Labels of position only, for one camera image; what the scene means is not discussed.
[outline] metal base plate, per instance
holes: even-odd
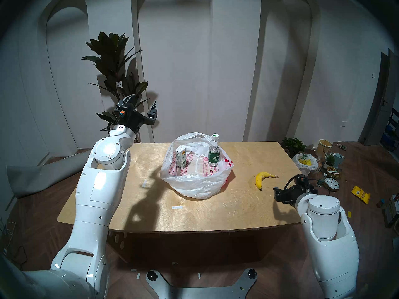
[[[178,288],[166,282],[156,270],[150,270],[146,275],[148,284],[156,292],[159,299],[244,299],[257,279],[256,271],[248,268],[232,286]]]

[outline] wooden table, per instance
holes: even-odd
[[[221,191],[204,200],[182,196],[161,180],[159,171],[168,147],[169,144],[134,144],[130,148],[132,161],[110,230],[124,232],[126,239],[126,233],[231,232],[300,222],[292,206],[273,198],[273,187],[283,188],[300,173],[277,142],[221,143],[234,168]],[[260,171],[279,179],[264,179],[260,191],[255,186],[255,176]],[[76,189],[57,221],[73,224],[75,192]]]

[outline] green bottle label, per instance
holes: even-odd
[[[218,163],[219,157],[220,157],[220,151],[217,153],[212,153],[211,151],[209,151],[209,162]]]

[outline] paper cup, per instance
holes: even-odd
[[[331,149],[332,143],[329,142],[328,140],[325,139],[320,139],[319,140],[319,145],[317,146],[316,149],[316,154],[318,158],[324,157],[325,154],[328,153],[328,151]]]

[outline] water bottle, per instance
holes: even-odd
[[[212,134],[211,144],[208,151],[208,164],[209,166],[216,167],[220,157],[219,135]]]
[[[319,179],[319,181],[317,181],[317,186],[321,187],[321,185],[324,183],[324,181],[326,180],[327,174],[324,174],[324,177],[322,177],[321,179]]]

